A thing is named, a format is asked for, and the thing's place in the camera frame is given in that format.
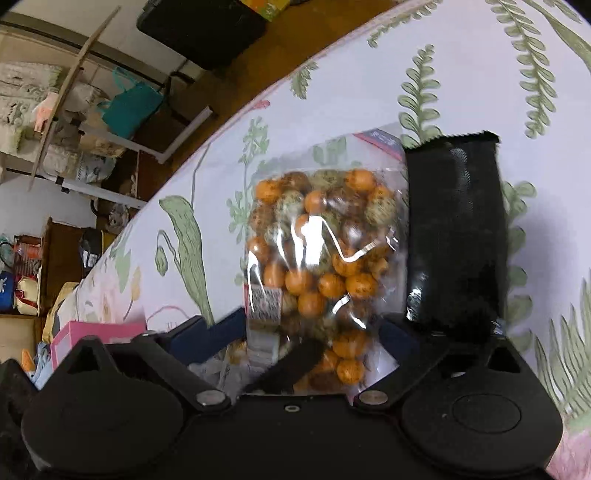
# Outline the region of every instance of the pink box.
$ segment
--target pink box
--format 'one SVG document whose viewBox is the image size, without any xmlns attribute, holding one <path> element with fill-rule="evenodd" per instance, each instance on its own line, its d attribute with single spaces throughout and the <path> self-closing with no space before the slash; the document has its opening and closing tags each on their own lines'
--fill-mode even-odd
<svg viewBox="0 0 591 480">
<path fill-rule="evenodd" d="M 78 340 L 87 335 L 97 336 L 103 343 L 129 343 L 133 337 L 145 331 L 145 322 L 88 323 L 71 320 L 51 343 L 51 364 L 55 371 Z"/>
</svg>

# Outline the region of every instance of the clear plastic bag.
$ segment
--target clear plastic bag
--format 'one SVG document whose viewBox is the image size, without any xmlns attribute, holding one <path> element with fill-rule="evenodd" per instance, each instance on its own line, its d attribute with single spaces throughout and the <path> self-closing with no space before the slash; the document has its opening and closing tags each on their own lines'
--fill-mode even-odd
<svg viewBox="0 0 591 480">
<path fill-rule="evenodd" d="M 402 312 L 405 299 L 404 151 L 388 130 L 264 161 L 255 174 L 248 362 L 264 372 L 303 339 L 321 340 L 322 360 L 296 394 L 354 394 L 395 368 L 372 321 Z"/>
</svg>

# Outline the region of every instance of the floral bedsheet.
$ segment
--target floral bedsheet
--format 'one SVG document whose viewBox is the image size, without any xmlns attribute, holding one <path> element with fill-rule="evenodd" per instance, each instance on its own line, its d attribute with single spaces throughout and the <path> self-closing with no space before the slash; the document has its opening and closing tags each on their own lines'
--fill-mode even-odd
<svg viewBox="0 0 591 480">
<path fill-rule="evenodd" d="M 410 0 L 255 98 L 174 175 L 59 311 L 169 330 L 243 303 L 251 178 L 270 158 L 400 122 L 406 146 L 498 134 L 509 337 L 566 426 L 549 471 L 591 478 L 591 28 L 562 0 Z"/>
</svg>

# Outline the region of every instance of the metal screw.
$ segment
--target metal screw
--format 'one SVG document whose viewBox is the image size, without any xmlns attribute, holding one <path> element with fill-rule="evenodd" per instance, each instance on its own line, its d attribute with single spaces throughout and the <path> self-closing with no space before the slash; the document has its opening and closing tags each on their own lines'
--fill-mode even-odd
<svg viewBox="0 0 591 480">
<path fill-rule="evenodd" d="M 204 390 L 197 394 L 197 401 L 204 407 L 219 405 L 226 400 L 226 394 L 219 390 Z"/>
<path fill-rule="evenodd" d="M 366 390 L 359 394 L 359 401 L 366 405 L 383 405 L 388 401 L 388 396 L 380 390 Z"/>
</svg>

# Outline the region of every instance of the black fabric pouch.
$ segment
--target black fabric pouch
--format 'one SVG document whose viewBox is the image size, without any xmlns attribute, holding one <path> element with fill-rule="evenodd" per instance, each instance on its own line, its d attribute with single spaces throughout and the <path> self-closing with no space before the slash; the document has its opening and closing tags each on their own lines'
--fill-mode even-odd
<svg viewBox="0 0 591 480">
<path fill-rule="evenodd" d="M 407 320 L 428 333 L 484 342 L 506 296 L 507 227 L 490 133 L 407 150 Z"/>
</svg>

